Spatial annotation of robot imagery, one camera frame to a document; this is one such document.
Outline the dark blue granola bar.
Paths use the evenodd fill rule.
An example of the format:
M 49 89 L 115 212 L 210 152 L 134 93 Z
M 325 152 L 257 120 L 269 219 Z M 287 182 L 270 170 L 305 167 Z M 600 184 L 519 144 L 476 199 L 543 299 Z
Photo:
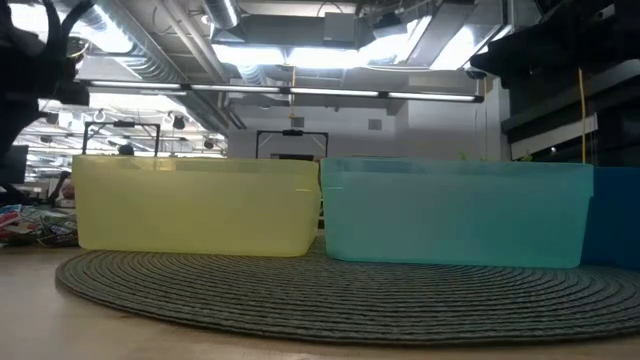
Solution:
M 74 226 L 50 224 L 43 227 L 37 241 L 49 248 L 78 247 L 78 231 Z

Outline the pile of colourful packets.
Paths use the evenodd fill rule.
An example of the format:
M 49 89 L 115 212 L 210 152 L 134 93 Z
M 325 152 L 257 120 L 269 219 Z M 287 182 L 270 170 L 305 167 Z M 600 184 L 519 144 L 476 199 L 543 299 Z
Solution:
M 77 230 L 76 214 L 57 208 L 23 207 L 21 220 L 34 230 L 65 234 Z

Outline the light blue granola bar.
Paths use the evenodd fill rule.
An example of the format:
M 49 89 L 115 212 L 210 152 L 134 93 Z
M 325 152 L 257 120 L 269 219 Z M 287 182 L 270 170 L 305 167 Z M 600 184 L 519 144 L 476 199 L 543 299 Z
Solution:
M 21 219 L 22 205 L 6 205 L 0 208 L 0 228 Z

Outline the long ceiling light strip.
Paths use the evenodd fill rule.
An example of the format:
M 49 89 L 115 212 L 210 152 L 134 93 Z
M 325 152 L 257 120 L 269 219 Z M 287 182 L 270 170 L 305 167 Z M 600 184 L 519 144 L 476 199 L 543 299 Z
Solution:
M 299 87 L 299 86 L 258 86 L 231 84 L 190 84 L 162 82 L 133 82 L 119 80 L 81 80 L 81 84 L 95 89 L 147 90 L 164 92 L 228 92 L 266 95 L 303 95 L 370 98 L 385 100 L 436 101 L 453 103 L 481 103 L 482 95 L 406 92 L 382 90 L 352 90 L 339 88 Z

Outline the round grey woven placemat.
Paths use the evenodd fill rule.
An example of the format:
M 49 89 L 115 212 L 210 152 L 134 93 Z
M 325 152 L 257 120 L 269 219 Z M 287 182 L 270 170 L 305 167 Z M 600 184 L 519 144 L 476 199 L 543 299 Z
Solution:
M 57 284 L 201 329 L 315 343 L 451 346 L 640 336 L 640 272 L 90 251 Z

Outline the yellow translucent plastic bin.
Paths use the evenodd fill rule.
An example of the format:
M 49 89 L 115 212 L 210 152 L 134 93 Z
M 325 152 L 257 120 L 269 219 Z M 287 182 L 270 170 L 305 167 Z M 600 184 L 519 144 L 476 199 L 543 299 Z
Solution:
M 319 220 L 319 166 L 274 159 L 74 158 L 90 250 L 296 257 Z

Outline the teal translucent plastic bin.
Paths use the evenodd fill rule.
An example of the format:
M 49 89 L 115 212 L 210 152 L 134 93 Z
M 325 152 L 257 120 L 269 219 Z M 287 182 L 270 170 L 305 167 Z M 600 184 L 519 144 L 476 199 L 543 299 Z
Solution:
M 327 158 L 327 253 L 361 262 L 573 268 L 594 168 L 579 163 Z

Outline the blue plastic bin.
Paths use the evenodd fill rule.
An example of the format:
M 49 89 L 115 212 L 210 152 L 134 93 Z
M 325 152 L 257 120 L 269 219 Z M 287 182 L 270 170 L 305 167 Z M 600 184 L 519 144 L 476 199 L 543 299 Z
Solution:
M 594 169 L 581 263 L 640 271 L 640 168 Z

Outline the silver round ventilation duct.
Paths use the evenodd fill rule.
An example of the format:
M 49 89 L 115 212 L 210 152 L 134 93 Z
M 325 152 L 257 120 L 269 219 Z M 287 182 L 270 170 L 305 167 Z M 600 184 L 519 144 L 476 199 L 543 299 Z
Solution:
M 221 29 L 236 27 L 240 22 L 240 10 L 236 0 L 202 0 L 209 20 Z

